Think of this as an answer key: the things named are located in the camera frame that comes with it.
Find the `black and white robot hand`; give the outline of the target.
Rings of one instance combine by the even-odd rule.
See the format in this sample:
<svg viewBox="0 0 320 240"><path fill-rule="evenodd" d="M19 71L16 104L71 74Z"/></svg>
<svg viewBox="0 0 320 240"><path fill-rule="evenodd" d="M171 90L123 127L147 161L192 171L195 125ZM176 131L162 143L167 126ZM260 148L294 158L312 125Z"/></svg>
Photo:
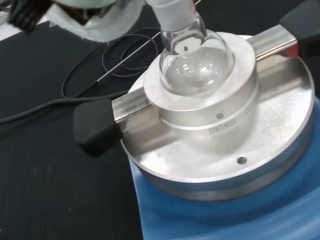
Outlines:
<svg viewBox="0 0 320 240"><path fill-rule="evenodd" d="M143 0L13 0L7 22L28 33L46 17L83 39L106 43L133 27L144 4Z"/></svg>

